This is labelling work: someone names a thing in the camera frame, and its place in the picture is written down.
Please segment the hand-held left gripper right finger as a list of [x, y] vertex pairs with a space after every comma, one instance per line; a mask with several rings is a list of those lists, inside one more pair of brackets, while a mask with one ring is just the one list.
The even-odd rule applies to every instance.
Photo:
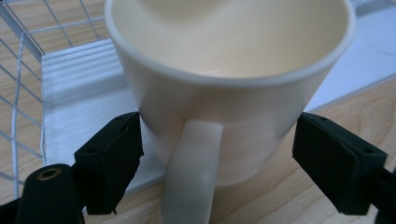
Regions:
[[389, 213], [387, 156], [330, 119], [303, 113], [297, 120], [292, 157], [340, 213], [365, 215], [371, 205]]

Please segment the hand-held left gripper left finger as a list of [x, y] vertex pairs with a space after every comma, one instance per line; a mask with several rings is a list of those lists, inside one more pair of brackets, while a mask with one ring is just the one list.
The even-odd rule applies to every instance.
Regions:
[[143, 155], [138, 112], [115, 117], [75, 152], [78, 193], [89, 215], [116, 212]]

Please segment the white wire rack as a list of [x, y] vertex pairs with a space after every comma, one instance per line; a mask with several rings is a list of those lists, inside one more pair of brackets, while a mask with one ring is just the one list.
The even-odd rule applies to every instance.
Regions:
[[[396, 77], [396, 0], [352, 3], [355, 40], [309, 111]], [[0, 204], [134, 109], [103, 9], [104, 0], [0, 0]]]

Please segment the white cup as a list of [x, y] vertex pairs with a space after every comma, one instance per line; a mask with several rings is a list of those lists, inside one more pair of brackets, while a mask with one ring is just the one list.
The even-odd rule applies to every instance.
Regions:
[[161, 224], [208, 224], [257, 174], [347, 49], [350, 0], [106, 0], [106, 28], [158, 158]]

